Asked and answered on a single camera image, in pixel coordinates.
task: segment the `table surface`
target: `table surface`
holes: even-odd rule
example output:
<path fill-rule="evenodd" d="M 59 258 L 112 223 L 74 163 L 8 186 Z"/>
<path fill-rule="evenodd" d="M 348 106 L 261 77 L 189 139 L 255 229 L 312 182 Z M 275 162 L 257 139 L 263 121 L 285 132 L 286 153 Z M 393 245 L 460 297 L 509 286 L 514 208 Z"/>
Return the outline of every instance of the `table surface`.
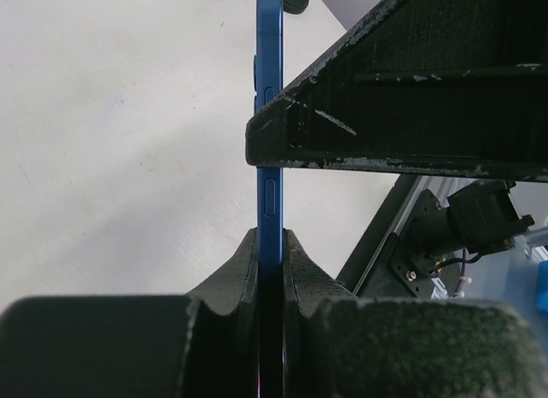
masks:
<path fill-rule="evenodd" d="M 184 293 L 256 225 L 255 0 L 0 0 L 0 310 Z M 285 15 L 286 84 L 343 27 Z M 393 175 L 286 170 L 285 226 L 336 275 Z"/>

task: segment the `cable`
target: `cable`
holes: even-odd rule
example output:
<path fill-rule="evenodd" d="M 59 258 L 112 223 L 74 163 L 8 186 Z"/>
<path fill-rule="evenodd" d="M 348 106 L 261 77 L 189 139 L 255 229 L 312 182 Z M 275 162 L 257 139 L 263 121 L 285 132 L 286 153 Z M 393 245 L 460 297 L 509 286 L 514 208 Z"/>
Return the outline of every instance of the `cable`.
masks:
<path fill-rule="evenodd" d="M 464 263 L 464 264 L 474 264 L 480 261 L 481 255 L 476 254 L 470 259 L 464 259 L 464 258 L 450 258 L 446 259 L 445 261 L 434 265 L 432 269 L 428 272 L 433 273 L 437 270 L 441 270 L 442 268 L 448 267 L 449 265 L 457 264 L 457 263 Z"/>

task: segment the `white table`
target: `white table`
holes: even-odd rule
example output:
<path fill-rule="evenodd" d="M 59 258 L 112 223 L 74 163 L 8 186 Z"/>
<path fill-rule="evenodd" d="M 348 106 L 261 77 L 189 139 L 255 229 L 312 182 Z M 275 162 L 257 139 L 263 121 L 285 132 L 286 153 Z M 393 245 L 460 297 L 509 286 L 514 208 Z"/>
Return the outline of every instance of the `white table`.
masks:
<path fill-rule="evenodd" d="M 184 293 L 256 225 L 255 0 L 0 0 L 0 310 Z M 344 33 L 285 17 L 289 82 Z M 285 225 L 335 275 L 393 175 L 286 170 Z"/>

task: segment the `screw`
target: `screw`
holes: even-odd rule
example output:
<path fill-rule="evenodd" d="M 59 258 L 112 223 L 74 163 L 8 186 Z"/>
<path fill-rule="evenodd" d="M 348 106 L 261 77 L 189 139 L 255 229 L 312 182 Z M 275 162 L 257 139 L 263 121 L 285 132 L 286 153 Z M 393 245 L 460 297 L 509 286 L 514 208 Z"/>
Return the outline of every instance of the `screw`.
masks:
<path fill-rule="evenodd" d="M 417 273 L 414 272 L 414 271 L 408 271 L 405 273 L 405 277 L 409 280 L 409 281 L 414 281 L 417 279 Z"/>

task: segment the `smartphone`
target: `smartphone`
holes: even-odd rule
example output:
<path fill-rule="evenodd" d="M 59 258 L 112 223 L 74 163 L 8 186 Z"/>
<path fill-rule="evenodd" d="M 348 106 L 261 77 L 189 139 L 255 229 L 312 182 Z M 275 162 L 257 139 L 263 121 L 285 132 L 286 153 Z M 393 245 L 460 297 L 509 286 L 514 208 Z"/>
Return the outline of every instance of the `smartphone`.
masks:
<path fill-rule="evenodd" d="M 257 50 L 253 59 L 254 111 L 283 88 L 283 0 L 257 0 Z M 281 268 L 283 259 L 283 170 L 257 168 L 259 279 Z"/>

